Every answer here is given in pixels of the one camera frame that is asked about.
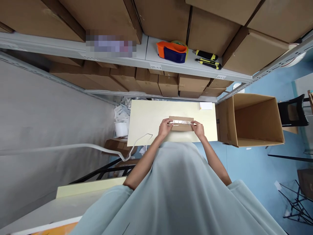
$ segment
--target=hand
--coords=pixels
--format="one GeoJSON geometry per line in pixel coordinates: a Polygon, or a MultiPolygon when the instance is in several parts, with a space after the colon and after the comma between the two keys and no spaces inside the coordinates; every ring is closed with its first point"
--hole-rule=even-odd
{"type": "Polygon", "coordinates": [[[199,138],[199,140],[205,138],[203,125],[197,121],[192,121],[191,123],[196,124],[196,125],[191,125],[191,127],[193,131],[195,132],[195,134],[197,135],[197,137],[199,138]]]}
{"type": "Polygon", "coordinates": [[[171,131],[171,129],[174,125],[173,123],[168,125],[168,122],[170,122],[170,121],[173,121],[173,120],[169,119],[169,118],[163,119],[163,121],[161,122],[160,127],[159,127],[158,136],[165,138],[169,134],[169,132],[171,131]]]}

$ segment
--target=gray wall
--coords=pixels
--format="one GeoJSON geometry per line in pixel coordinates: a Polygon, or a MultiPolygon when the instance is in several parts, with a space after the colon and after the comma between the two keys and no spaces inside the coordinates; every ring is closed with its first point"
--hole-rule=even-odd
{"type": "MultiPolygon", "coordinates": [[[[113,137],[114,106],[0,61],[0,149],[113,137]]],[[[0,228],[54,199],[56,188],[98,169],[107,155],[92,149],[0,156],[0,228]]]]}

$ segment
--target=light blue shirt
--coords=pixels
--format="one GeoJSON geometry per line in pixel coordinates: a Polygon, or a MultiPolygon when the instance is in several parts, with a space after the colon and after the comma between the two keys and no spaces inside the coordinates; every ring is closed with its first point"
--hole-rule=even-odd
{"type": "Polygon", "coordinates": [[[166,142],[135,191],[115,186],[71,235],[286,235],[247,186],[226,187],[192,143],[166,142]]]}

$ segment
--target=black chair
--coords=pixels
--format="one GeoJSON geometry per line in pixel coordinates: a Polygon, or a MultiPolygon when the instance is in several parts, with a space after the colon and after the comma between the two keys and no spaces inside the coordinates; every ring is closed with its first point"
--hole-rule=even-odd
{"type": "Polygon", "coordinates": [[[303,110],[304,94],[292,100],[278,103],[279,115],[283,127],[308,126],[303,110]]]}

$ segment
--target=white cable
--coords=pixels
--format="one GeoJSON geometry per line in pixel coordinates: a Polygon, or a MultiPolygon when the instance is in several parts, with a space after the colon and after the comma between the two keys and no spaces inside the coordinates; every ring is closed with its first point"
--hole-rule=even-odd
{"type": "Polygon", "coordinates": [[[129,156],[127,159],[125,159],[124,156],[118,151],[105,149],[101,146],[94,145],[94,144],[73,144],[73,145],[61,145],[61,146],[55,146],[55,147],[45,147],[45,148],[36,148],[36,149],[20,149],[20,150],[5,150],[5,149],[1,150],[0,149],[0,156],[9,156],[9,155],[18,155],[18,154],[22,154],[22,153],[34,153],[34,152],[46,152],[46,151],[48,152],[48,151],[88,147],[88,148],[100,150],[102,152],[117,154],[124,162],[126,162],[128,159],[130,159],[131,152],[134,149],[134,146],[131,149],[131,151],[129,152],[129,156]]]}
{"type": "MultiPolygon", "coordinates": [[[[135,145],[136,145],[136,143],[137,143],[137,141],[138,140],[140,140],[141,138],[143,138],[143,137],[145,137],[146,135],[148,135],[149,133],[147,133],[147,134],[145,134],[144,136],[142,136],[142,137],[140,137],[140,138],[138,138],[137,140],[136,140],[136,142],[134,143],[134,146],[131,148],[131,151],[129,152],[129,156],[128,156],[128,158],[124,161],[123,159],[123,161],[124,162],[126,162],[128,159],[130,159],[130,157],[131,157],[131,152],[133,151],[133,149],[134,149],[134,147],[135,147],[135,145]]],[[[149,135],[151,135],[151,137],[148,139],[148,141],[147,141],[147,145],[146,145],[146,151],[147,151],[147,148],[148,148],[148,142],[149,142],[149,140],[152,138],[152,134],[149,134],[149,135]]]]}

